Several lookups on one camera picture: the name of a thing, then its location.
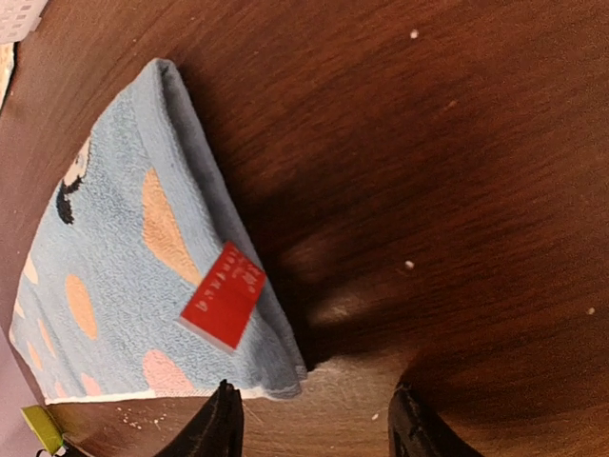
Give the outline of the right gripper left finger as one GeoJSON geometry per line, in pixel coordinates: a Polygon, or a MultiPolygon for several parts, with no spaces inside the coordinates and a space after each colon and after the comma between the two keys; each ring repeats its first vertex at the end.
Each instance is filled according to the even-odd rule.
{"type": "Polygon", "coordinates": [[[157,457],[241,457],[245,416],[241,392],[223,380],[157,457]]]}

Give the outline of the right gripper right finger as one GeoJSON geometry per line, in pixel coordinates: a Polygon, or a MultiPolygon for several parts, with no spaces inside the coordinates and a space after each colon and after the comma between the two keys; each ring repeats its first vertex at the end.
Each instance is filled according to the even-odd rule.
{"type": "Polygon", "coordinates": [[[389,403],[388,441],[390,456],[482,457],[405,382],[389,403]]]}

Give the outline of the blue polka dot towel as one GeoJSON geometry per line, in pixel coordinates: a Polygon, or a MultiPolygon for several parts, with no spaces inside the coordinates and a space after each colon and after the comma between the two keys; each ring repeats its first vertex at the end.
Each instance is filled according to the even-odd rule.
{"type": "Polygon", "coordinates": [[[290,399],[306,367],[176,66],[93,125],[41,218],[9,338],[47,404],[290,399]]]}

